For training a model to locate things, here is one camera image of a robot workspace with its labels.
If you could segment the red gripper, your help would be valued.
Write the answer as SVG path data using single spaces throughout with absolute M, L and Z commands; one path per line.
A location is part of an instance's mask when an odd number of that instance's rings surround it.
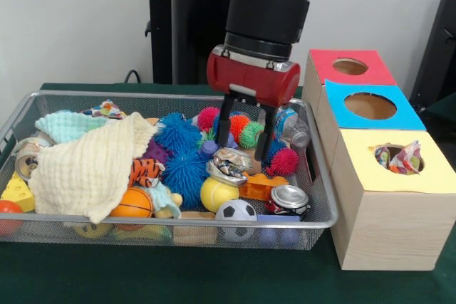
M 300 79 L 300 66 L 291 61 L 276 62 L 243 55 L 223 45 L 212 49 L 207 61 L 207 81 L 212 89 L 229 94 L 236 92 L 256 99 L 265 112 L 261 134 L 261 160 L 267 159 L 277 108 L 293 97 Z M 227 142 L 233 97 L 225 95 L 220 108 L 217 142 Z

